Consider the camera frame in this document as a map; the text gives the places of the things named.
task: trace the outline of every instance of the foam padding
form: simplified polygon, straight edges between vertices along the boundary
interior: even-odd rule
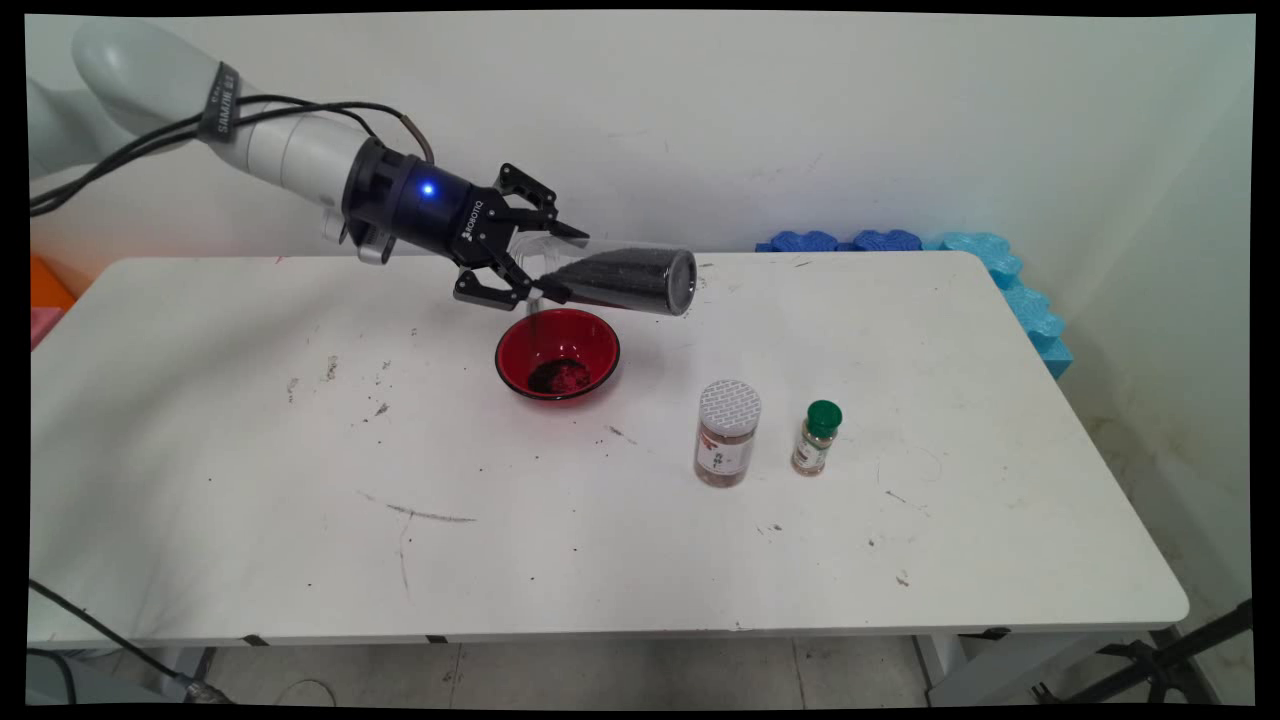
[[[977,255],[1000,290],[1010,287],[1018,279],[1018,273],[1023,272],[1023,261],[1009,252],[1009,241],[998,234],[948,232],[938,240],[940,250],[959,250]]]
[[[768,245],[771,250],[764,250]],[[780,232],[768,243],[755,246],[756,252],[832,252],[840,241],[822,232],[810,231],[804,234],[794,232]]]
[[[1024,286],[1016,278],[1009,288],[1001,292],[1037,351],[1044,352],[1059,342],[1057,338],[1066,329],[1066,323],[1062,322],[1062,318],[1048,311],[1048,297],[1044,293]]]
[[[1053,379],[1062,377],[1062,373],[1071,365],[1075,357],[1071,356],[1071,351],[1066,348],[1066,343],[1061,338],[1053,341],[1053,345],[1048,350],[1041,351],[1041,360],[1044,361],[1044,366],[1048,368]]]
[[[846,243],[841,243],[841,250]],[[863,231],[854,236],[847,243],[850,250],[856,252],[886,252],[922,250],[920,238],[906,231],[888,231],[887,233],[876,231]]]

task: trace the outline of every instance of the table leg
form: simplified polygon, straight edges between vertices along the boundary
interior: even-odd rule
[[[1065,669],[1112,642],[1108,633],[1010,634],[979,653],[965,657],[955,635],[918,635],[933,687],[934,707],[1000,702],[1018,689],[1042,680],[1052,669]]]

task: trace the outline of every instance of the red bowl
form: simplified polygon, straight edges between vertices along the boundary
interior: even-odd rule
[[[572,307],[529,315],[507,328],[494,364],[507,387],[534,400],[568,400],[604,384],[622,347],[600,318]]]

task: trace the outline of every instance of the small spice bottle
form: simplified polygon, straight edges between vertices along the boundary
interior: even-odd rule
[[[707,484],[730,488],[742,482],[751,461],[760,396],[741,380],[716,380],[698,402],[694,473]]]
[[[827,466],[827,451],[836,441],[836,432],[844,416],[831,401],[819,400],[809,406],[809,414],[800,423],[791,466],[801,475],[817,475]]]

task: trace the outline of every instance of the bowl rim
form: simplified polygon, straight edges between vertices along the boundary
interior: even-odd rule
[[[609,336],[613,337],[613,363],[609,364],[608,372],[604,373],[604,375],[600,379],[593,382],[591,384],[586,386],[582,389],[570,392],[566,395],[545,395],[518,387],[507,378],[507,374],[502,372],[502,363],[499,361],[499,356],[502,355],[502,343],[507,342],[507,336],[509,336],[511,331],[516,329],[517,325],[520,325],[521,323],[527,323],[530,318],[532,318],[534,315],[540,315],[543,313],[570,313],[577,315],[588,315],[590,318],[594,318],[596,322],[599,322],[609,331]],[[541,313],[535,313],[534,315],[525,315],[524,318],[512,323],[511,327],[507,328],[507,332],[502,333],[502,337],[498,338],[498,345],[493,348],[493,366],[494,370],[497,370],[498,377],[502,379],[503,384],[509,387],[516,393],[529,397],[531,400],[557,401],[557,400],[568,400],[571,397],[580,397],[582,395],[586,395],[593,389],[604,384],[604,380],[613,377],[613,372],[618,369],[618,363],[621,363],[622,360],[622,341],[618,340],[617,331],[613,329],[613,325],[611,325],[608,320],[596,315],[595,313],[588,313],[586,310],[579,310],[577,307],[552,307],[550,310],[543,310]]]

